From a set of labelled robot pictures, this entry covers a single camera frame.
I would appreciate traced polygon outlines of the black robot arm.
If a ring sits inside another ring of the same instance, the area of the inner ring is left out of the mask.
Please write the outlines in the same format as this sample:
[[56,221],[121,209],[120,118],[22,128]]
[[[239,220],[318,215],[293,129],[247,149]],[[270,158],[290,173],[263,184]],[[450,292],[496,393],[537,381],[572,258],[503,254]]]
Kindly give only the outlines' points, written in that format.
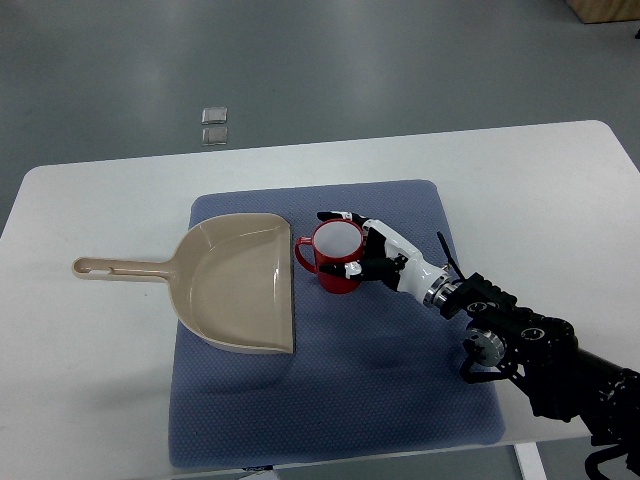
[[459,312],[470,319],[459,369],[466,383],[508,380],[534,416],[581,418],[596,448],[585,460],[589,478],[603,478],[601,464],[620,457],[639,471],[638,372],[581,349],[569,322],[518,305],[478,273],[459,274],[433,304],[446,319]]

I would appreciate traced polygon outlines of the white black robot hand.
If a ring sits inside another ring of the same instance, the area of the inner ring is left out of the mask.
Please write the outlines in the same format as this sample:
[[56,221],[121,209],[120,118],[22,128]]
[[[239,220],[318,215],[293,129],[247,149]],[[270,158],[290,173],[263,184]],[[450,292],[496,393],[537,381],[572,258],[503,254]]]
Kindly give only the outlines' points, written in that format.
[[426,306],[442,306],[456,289],[446,270],[428,263],[416,246],[384,222],[342,211],[323,211],[317,217],[351,220],[364,233],[363,259],[322,266],[322,273],[358,282],[380,281]]

